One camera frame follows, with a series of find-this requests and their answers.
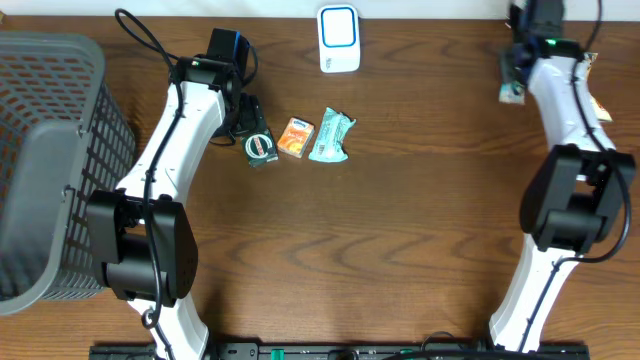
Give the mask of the black round-logo packet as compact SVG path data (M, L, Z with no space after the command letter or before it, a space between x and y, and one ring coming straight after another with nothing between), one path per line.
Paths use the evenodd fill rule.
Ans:
M242 140L242 148L252 168L279 159L276 143L269 129L254 132Z

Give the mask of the small teal white packet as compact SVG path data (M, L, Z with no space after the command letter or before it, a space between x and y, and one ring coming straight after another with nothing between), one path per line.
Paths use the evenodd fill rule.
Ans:
M524 105L525 87L517 81L502 83L499 91L499 102L504 104Z

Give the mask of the orange snack packet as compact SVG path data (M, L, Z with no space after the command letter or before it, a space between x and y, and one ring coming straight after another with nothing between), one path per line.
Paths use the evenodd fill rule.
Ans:
M285 154L301 158L312 139L315 126L296 117L292 117L277 142L277 148Z

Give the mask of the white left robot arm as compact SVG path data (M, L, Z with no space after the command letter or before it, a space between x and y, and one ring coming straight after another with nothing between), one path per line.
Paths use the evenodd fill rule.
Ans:
M255 54L239 32L214 29L205 53L170 66L159 123L138 161L87 206L96 280L141 316L150 345L93 346L92 359L203 359L209 330L191 295L198 247L185 203L210 141L256 130L264 117L244 93Z

